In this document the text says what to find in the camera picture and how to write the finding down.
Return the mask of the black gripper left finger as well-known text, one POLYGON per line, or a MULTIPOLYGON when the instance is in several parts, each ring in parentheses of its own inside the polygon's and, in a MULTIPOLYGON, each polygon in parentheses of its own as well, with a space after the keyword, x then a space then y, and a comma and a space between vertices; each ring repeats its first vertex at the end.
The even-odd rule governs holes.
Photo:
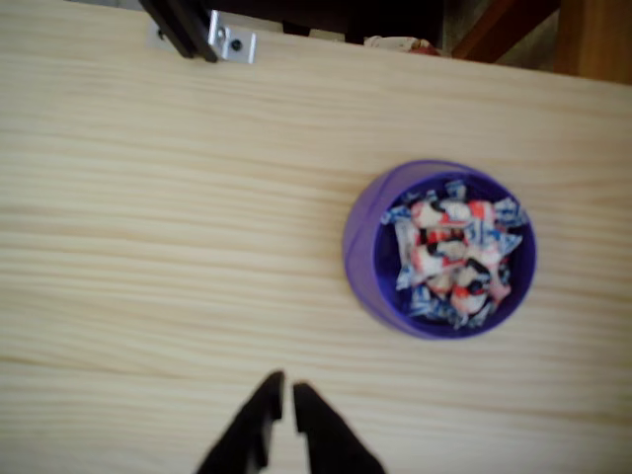
POLYGON ((238 410, 197 473, 260 473, 270 460, 274 423, 282 419, 285 375, 269 374, 238 410))

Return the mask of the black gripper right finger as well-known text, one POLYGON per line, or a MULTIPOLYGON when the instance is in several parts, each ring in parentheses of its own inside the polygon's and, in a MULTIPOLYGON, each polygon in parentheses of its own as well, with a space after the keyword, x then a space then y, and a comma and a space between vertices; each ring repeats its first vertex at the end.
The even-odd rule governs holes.
POLYGON ((343 417, 308 383, 292 386, 296 430, 306 441, 310 473, 385 473, 343 417))

